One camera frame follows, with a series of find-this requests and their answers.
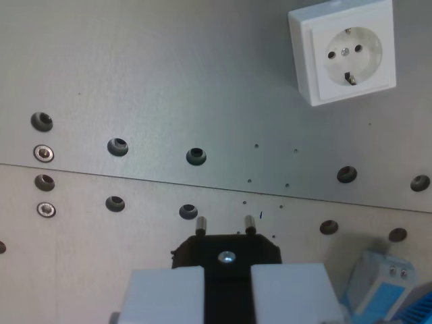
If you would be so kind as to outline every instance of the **mounting hole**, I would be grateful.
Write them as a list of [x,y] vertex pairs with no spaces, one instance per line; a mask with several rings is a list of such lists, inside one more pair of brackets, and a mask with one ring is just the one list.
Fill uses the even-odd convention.
[[114,213],[122,211],[125,207],[124,200],[117,196],[108,197],[105,201],[105,206]]
[[427,175],[418,175],[411,181],[411,189],[415,192],[426,190],[431,184]]
[[395,228],[389,233],[390,242],[401,242],[406,239],[408,232],[404,228]]
[[35,177],[34,184],[42,191],[52,191],[55,186],[54,179],[46,174],[40,174]]
[[198,209],[194,205],[183,205],[180,207],[178,213],[181,218],[191,220],[198,215]]
[[332,235],[339,229],[338,223],[335,221],[324,221],[319,227],[319,231],[324,235]]
[[126,143],[126,141],[122,140],[121,138],[112,138],[107,144],[107,149],[112,155],[116,157],[123,157],[128,153],[129,146],[128,143]]
[[336,178],[343,184],[349,184],[357,178],[357,170],[355,167],[343,167],[337,173]]
[[4,252],[6,252],[6,244],[0,241],[0,254],[3,254]]
[[201,148],[192,148],[186,153],[186,160],[192,165],[202,165],[207,160],[207,154]]
[[39,132],[48,132],[53,128],[53,120],[46,113],[34,113],[30,121]]

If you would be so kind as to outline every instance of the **gray metal surface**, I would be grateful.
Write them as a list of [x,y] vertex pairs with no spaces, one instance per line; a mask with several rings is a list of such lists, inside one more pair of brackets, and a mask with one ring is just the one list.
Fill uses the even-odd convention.
[[[0,2],[0,163],[432,212],[410,189],[432,174],[432,3],[394,3],[396,89],[312,108],[286,14],[317,2]],[[358,177],[339,184],[346,165]]]
[[[0,254],[0,323],[107,324],[122,309],[131,272],[170,268],[170,251],[194,234],[196,220],[178,214],[186,203],[207,218],[208,234],[244,233],[244,217],[254,215],[284,263],[324,263],[339,297],[366,248],[408,259],[419,284],[432,281],[428,213],[62,171],[45,171],[56,185],[43,192],[33,181],[43,172],[0,165],[0,241],[7,247]],[[112,195],[124,199],[122,212],[105,207]],[[53,218],[39,216],[41,202],[55,205]],[[319,231],[328,219],[339,224],[330,236]],[[391,243],[397,227],[408,237]]]

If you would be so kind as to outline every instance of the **white wall socket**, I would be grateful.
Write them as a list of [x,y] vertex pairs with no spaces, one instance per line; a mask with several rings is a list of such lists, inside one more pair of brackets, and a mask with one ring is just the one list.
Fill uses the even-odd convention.
[[288,20],[298,90],[312,106],[396,86],[392,0],[331,0]]

